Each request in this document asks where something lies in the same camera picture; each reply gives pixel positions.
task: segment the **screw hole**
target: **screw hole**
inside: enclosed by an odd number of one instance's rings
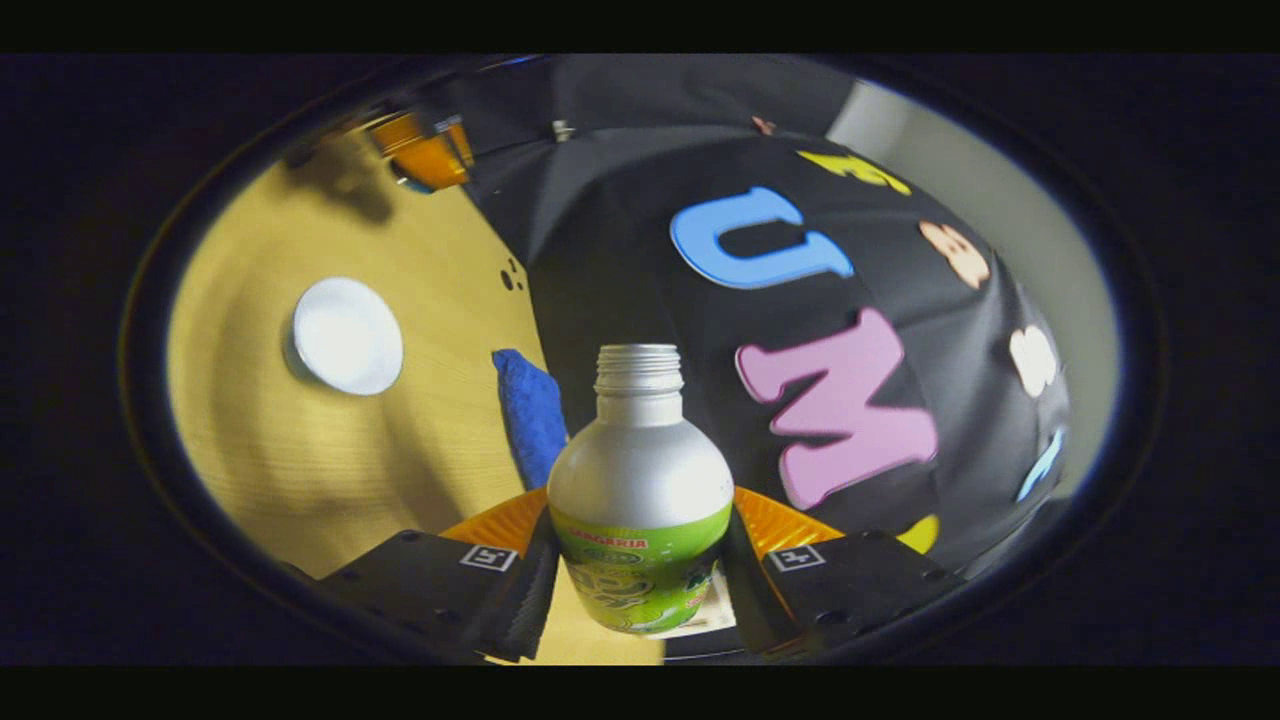
[[[849,614],[844,610],[828,610],[822,615],[818,615],[817,623],[819,625],[840,625],[841,623],[849,621]]]

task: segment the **yellow foam shape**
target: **yellow foam shape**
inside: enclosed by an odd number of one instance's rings
[[[933,547],[933,543],[938,539],[938,516],[925,515],[920,520],[911,525],[911,529],[897,536],[897,541],[911,550],[924,555]]]
[[[878,186],[888,186],[902,195],[911,195],[911,188],[906,186],[905,182],[895,178],[893,176],[886,173],[884,170],[872,165],[861,158],[855,158],[852,155],[819,155],[817,152],[804,152],[797,151],[801,158],[815,163],[819,168],[827,170],[828,173],[835,173],[837,176],[854,176],[855,178],[868,183]]]

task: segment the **orange object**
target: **orange object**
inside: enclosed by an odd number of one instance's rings
[[[467,165],[474,160],[460,122],[449,122],[443,133],[428,136],[415,115],[404,114],[370,128],[369,133],[384,158],[431,190],[470,179]]]
[[[547,507],[545,487],[495,505],[444,530],[440,537],[471,544],[509,547],[524,557],[529,552],[529,541],[534,537],[534,527],[543,507]]]
[[[733,505],[746,525],[746,534],[755,548],[755,559],[763,560],[769,552],[813,544],[845,537],[845,533],[792,510],[781,502],[736,488]]]

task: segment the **blue foam shape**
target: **blue foam shape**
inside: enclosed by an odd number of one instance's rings
[[[494,352],[493,365],[516,469],[526,491],[538,489],[567,445],[559,384],[517,350]]]
[[[1028,495],[1030,495],[1032,488],[1036,483],[1044,479],[1048,475],[1050,469],[1053,468],[1053,461],[1057,460],[1057,455],[1062,451],[1062,436],[1065,433],[1061,428],[1053,433],[1053,439],[1050,441],[1048,447],[1041,454],[1036,464],[1032,465],[1032,470],[1027,473],[1027,479],[1023,480],[1023,487],[1018,491],[1018,498],[1014,502],[1021,502]]]

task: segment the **green bottle label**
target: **green bottle label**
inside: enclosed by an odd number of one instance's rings
[[[552,509],[561,555],[591,618],[622,633],[662,633],[698,614],[732,503],[701,520],[640,530],[591,525]]]

